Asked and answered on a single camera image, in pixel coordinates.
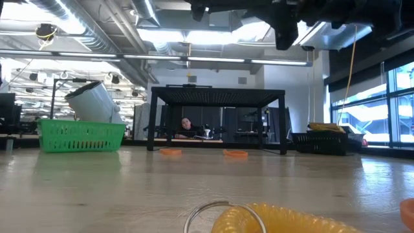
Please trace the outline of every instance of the orange disc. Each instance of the orange disc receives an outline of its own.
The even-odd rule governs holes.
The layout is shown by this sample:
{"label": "orange disc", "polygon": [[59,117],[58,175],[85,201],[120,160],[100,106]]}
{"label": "orange disc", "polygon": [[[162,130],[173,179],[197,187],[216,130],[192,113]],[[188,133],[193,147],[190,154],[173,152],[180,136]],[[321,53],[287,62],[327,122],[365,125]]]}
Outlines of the orange disc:
{"label": "orange disc", "polygon": [[400,213],[402,222],[414,232],[414,198],[400,203]]}
{"label": "orange disc", "polygon": [[224,155],[232,156],[232,157],[247,157],[248,153],[245,151],[228,151],[223,150]]}
{"label": "orange disc", "polygon": [[161,149],[161,154],[163,155],[181,155],[181,150],[174,150],[174,149]]}

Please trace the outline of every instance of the white bucket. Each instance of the white bucket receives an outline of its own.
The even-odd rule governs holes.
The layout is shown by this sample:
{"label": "white bucket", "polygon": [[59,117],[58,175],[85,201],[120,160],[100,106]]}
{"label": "white bucket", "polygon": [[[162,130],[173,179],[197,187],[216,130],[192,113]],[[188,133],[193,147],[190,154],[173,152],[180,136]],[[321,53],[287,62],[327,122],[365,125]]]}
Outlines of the white bucket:
{"label": "white bucket", "polygon": [[123,124],[117,106],[101,81],[92,82],[65,96],[80,120]]}

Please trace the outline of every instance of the black crate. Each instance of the black crate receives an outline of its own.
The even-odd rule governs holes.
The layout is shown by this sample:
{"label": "black crate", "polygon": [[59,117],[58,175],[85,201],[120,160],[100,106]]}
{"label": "black crate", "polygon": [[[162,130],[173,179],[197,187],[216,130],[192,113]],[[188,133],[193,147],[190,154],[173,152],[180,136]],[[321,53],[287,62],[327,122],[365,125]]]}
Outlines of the black crate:
{"label": "black crate", "polygon": [[364,135],[332,131],[309,131],[292,134],[298,152],[324,155],[346,155],[347,151],[359,150],[363,137]]}

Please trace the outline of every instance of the green basket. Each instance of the green basket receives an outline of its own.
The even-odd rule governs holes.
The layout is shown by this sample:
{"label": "green basket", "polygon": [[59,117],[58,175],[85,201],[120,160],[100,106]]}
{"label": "green basket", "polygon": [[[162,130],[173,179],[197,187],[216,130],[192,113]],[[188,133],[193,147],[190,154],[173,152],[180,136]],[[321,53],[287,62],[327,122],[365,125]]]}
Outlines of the green basket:
{"label": "green basket", "polygon": [[46,152],[116,151],[124,124],[70,120],[38,121],[40,146]]}

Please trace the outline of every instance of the yellow coiled hose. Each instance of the yellow coiled hose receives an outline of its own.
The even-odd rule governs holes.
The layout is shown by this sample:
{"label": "yellow coiled hose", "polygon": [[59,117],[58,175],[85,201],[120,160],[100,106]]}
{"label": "yellow coiled hose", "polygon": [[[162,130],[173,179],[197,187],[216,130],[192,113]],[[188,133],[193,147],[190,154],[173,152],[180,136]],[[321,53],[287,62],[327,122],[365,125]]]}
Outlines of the yellow coiled hose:
{"label": "yellow coiled hose", "polygon": [[[261,218],[268,233],[355,233],[360,232],[333,219],[316,217],[266,204],[248,205]],[[235,206],[224,211],[214,223],[212,233],[261,233],[253,215]]]}

